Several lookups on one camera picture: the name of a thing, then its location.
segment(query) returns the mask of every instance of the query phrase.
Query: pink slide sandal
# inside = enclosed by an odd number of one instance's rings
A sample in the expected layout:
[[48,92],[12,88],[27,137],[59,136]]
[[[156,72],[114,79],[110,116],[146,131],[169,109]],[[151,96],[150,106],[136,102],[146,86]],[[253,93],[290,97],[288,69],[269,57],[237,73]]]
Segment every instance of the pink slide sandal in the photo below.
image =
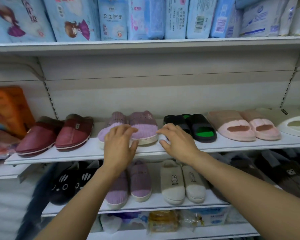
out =
[[235,141],[256,140],[249,123],[240,116],[238,111],[211,111],[208,113],[207,119],[224,137]]
[[281,139],[281,133],[274,124],[256,110],[249,109],[239,113],[250,124],[257,138],[268,141]]

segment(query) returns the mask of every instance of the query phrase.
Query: right arm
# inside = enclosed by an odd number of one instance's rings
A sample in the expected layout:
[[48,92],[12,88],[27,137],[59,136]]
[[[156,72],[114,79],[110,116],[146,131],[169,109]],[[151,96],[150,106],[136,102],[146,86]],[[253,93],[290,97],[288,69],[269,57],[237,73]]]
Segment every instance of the right arm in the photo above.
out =
[[267,240],[300,240],[300,198],[277,189],[200,151],[179,126],[166,124],[160,144],[175,159],[192,166]]

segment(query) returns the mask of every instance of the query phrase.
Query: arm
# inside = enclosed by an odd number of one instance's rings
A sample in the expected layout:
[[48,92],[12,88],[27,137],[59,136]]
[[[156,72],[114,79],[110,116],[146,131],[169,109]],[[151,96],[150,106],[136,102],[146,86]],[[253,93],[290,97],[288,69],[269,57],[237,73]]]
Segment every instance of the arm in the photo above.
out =
[[300,198],[201,152],[179,126],[157,133],[171,142],[160,141],[170,156],[202,174],[265,239],[300,240]]
[[130,125],[114,127],[104,139],[104,162],[91,180],[38,234],[35,240],[85,240],[113,182],[131,163],[138,146]]

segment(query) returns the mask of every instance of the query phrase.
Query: girl in purple dress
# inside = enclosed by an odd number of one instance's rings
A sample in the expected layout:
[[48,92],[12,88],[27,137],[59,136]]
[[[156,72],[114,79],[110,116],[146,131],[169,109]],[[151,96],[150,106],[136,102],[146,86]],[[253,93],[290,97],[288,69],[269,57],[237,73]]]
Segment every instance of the girl in purple dress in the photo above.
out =
[[12,26],[8,28],[9,35],[14,37],[21,37],[26,34],[18,25],[19,22],[16,20],[16,16],[14,15],[14,12],[11,8],[7,6],[0,6],[0,17],[8,23],[12,24]]
[[85,20],[82,20],[82,22],[79,23],[78,25],[76,21],[74,21],[73,23],[65,21],[64,29],[66,34],[70,38],[75,38],[79,31],[83,35],[83,37],[85,37],[87,40],[90,39],[90,30]]

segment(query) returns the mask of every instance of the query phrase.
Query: white shelf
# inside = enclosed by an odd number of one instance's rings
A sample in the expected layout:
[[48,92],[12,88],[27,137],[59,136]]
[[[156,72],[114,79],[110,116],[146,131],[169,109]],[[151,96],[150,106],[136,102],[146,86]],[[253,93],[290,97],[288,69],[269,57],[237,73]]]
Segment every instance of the white shelf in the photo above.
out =
[[0,54],[67,56],[226,50],[300,49],[300,37],[258,37],[185,40],[115,40],[0,44]]
[[[107,213],[119,213],[119,212],[135,212],[135,211],[158,211],[158,210],[176,210],[176,209],[190,209],[190,208],[212,208],[229,206],[227,202],[224,202],[217,198],[214,193],[207,189],[206,199],[202,204],[195,204],[188,200],[186,197],[182,205],[175,206],[170,205],[164,201],[161,194],[161,182],[160,182],[160,162],[148,163],[149,172],[152,179],[152,195],[146,202],[136,202],[131,196],[129,196],[128,202],[120,210],[110,210],[107,202],[104,200],[102,203],[99,214]],[[58,214],[64,205],[53,205],[49,203],[42,212],[42,217],[51,217]]]
[[[37,164],[37,163],[55,163],[69,161],[84,161],[103,159],[103,150],[99,148],[99,140],[97,138],[98,129],[104,123],[95,123],[95,131],[91,138],[82,147],[70,152],[60,152],[56,147],[52,147],[48,151],[34,157],[20,157],[16,153],[9,157],[5,164]],[[278,141],[266,141],[257,139],[252,142],[242,142],[230,140],[217,133],[217,140],[213,143],[200,143],[195,141],[197,147],[205,152],[230,152],[244,150],[264,150],[264,149],[280,149],[280,148],[297,148],[300,147],[300,137],[281,133],[282,139]],[[159,135],[159,140],[166,140],[164,135]],[[136,151],[135,158],[144,158],[147,161],[158,161],[171,158],[159,144],[159,142],[150,146],[139,146]]]
[[106,232],[95,232],[90,233],[87,240],[210,240],[259,236],[259,233],[256,231],[256,229],[254,229],[253,226],[251,226],[249,223],[197,227],[194,232],[187,228],[180,228],[176,232],[153,233],[149,235],[146,235],[146,232],[146,230],[125,230],[118,231],[114,234],[108,234]]
[[13,166],[0,163],[0,179],[22,178],[29,166],[30,164]]

